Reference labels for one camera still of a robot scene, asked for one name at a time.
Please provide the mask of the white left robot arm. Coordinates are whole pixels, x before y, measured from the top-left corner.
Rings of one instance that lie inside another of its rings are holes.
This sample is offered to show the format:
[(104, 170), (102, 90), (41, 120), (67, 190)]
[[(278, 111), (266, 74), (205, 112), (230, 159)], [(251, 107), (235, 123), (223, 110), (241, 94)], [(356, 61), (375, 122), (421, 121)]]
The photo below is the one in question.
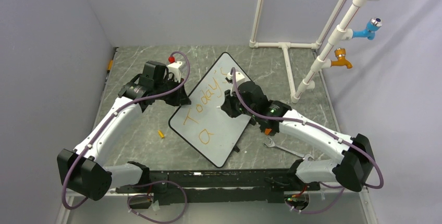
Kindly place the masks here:
[(168, 65), (147, 61), (142, 73), (126, 83), (113, 106), (96, 128), (72, 150), (63, 149), (57, 165), (63, 193), (73, 190), (87, 199), (100, 200), (109, 189), (129, 185), (142, 193), (150, 185), (149, 167), (135, 161), (106, 167), (107, 158), (120, 136), (156, 100), (170, 106), (191, 103), (184, 83), (190, 74), (187, 61)]

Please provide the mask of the black orange eraser block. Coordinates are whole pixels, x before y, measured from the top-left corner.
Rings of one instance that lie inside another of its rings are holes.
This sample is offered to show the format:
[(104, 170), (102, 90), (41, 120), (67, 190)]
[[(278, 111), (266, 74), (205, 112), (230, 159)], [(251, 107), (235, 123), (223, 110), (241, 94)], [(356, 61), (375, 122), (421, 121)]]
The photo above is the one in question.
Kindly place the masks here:
[(268, 136), (274, 136), (277, 132), (273, 129), (265, 129), (264, 134)]

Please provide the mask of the white pvc pipe frame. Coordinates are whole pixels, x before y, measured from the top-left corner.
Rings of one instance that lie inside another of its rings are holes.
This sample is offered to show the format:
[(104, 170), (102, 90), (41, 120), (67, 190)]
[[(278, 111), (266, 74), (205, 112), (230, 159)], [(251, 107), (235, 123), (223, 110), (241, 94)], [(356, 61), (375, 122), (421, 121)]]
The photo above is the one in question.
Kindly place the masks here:
[[(334, 10), (329, 16), (323, 30), (321, 31), (318, 39), (314, 43), (291, 43), (291, 42), (259, 42), (257, 41), (257, 32), (259, 28), (259, 22), (262, 14), (262, 7), (264, 0), (258, 0), (252, 25), (252, 33), (249, 40), (250, 48), (278, 48), (282, 50), (285, 60), (285, 66), (287, 71), (287, 77), (289, 82), (290, 100), (292, 103), (297, 103), (302, 94), (306, 90), (312, 90), (315, 88), (313, 78), (316, 74), (319, 74), (322, 69), (330, 68), (331, 61), (328, 59), (328, 55), (332, 50), (338, 46), (341, 41), (349, 41), (352, 39), (353, 31), (349, 25), (354, 19), (358, 11), (368, 2), (378, 0), (352, 0), (350, 7), (344, 14), (340, 23), (336, 26), (333, 25), (338, 17), (339, 12), (343, 8), (346, 0), (338, 0)], [(319, 56), (315, 58), (315, 61), (307, 72), (307, 75), (301, 80), (298, 86), (295, 85), (293, 73), (291, 70), (289, 50), (291, 48), (307, 48), (312, 50), (320, 50)]]

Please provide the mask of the blue faucet tap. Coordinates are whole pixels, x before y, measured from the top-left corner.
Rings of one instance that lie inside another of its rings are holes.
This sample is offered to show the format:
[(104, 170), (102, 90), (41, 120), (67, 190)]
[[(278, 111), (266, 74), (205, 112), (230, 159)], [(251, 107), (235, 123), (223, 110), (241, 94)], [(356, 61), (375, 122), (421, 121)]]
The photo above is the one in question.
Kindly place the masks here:
[(353, 31), (352, 38), (366, 38), (368, 40), (373, 40), (378, 31), (383, 25), (381, 18), (373, 17), (371, 18), (366, 27), (362, 31)]

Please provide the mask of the silver open-end wrench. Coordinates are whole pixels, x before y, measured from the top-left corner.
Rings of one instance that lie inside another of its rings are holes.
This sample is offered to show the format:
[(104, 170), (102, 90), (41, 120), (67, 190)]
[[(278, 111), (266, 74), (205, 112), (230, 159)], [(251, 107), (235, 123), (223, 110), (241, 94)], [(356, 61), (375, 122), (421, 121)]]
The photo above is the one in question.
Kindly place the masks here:
[(286, 148), (284, 146), (276, 144), (271, 138), (267, 138), (266, 141), (263, 141), (263, 145), (265, 147), (267, 147), (267, 148), (277, 148), (279, 150), (282, 150), (282, 151), (287, 152), (289, 154), (292, 154), (294, 156), (300, 157), (303, 160), (308, 160), (308, 161), (313, 161), (314, 160), (314, 157), (312, 155), (310, 155), (310, 154), (302, 154), (302, 153), (290, 150), (290, 149), (288, 149), (288, 148)]

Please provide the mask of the orange black pen at wall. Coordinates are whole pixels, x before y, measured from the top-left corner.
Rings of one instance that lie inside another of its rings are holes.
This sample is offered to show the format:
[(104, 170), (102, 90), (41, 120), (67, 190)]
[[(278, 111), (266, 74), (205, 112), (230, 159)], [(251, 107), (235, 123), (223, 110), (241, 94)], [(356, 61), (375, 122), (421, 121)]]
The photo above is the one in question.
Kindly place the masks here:
[(111, 58), (111, 60), (109, 61), (108, 65), (107, 65), (105, 82), (107, 82), (107, 80), (108, 80), (108, 77), (109, 77), (110, 71), (111, 71), (112, 66), (113, 66), (114, 59), (115, 59), (115, 56), (113, 56), (113, 57)]

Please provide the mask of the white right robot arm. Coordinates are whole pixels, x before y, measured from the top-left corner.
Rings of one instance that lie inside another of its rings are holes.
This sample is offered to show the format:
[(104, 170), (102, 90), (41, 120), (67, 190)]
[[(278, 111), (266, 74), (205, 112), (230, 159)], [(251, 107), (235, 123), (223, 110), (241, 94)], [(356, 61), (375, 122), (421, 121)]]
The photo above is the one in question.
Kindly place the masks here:
[(258, 124), (262, 133), (290, 135), (328, 156), (328, 160), (296, 160), (287, 171), (290, 188), (300, 190), (309, 183), (320, 182), (336, 182), (354, 192), (360, 192), (364, 186), (383, 187), (384, 178), (366, 136), (350, 136), (320, 125), (289, 105), (268, 99), (253, 81), (227, 82), (232, 88), (225, 91), (220, 108), (229, 117), (247, 115), (250, 124)]

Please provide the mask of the white whiteboard black frame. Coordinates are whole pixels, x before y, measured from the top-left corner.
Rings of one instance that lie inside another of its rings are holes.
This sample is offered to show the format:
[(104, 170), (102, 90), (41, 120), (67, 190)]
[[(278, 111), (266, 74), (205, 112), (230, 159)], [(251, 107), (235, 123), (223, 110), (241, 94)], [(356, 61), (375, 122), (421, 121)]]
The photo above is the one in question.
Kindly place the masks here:
[(216, 108), (224, 102), (224, 92), (232, 88), (225, 80), (232, 68), (246, 75), (229, 53), (222, 53), (189, 93), (191, 105), (179, 107), (168, 123), (217, 168), (226, 163), (251, 119), (247, 115), (230, 118)]

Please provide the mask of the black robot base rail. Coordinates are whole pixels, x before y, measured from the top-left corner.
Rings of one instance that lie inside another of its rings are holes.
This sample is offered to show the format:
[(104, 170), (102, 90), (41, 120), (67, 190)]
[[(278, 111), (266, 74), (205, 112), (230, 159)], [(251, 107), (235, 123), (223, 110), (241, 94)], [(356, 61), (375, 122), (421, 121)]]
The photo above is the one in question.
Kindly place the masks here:
[(297, 194), (305, 200), (311, 191), (319, 191), (317, 182), (305, 184), (294, 178), (287, 168), (234, 170), (163, 170), (151, 171), (153, 186), (117, 187), (123, 194), (149, 193), (160, 205), (183, 203), (223, 203), (265, 201), (284, 203)]

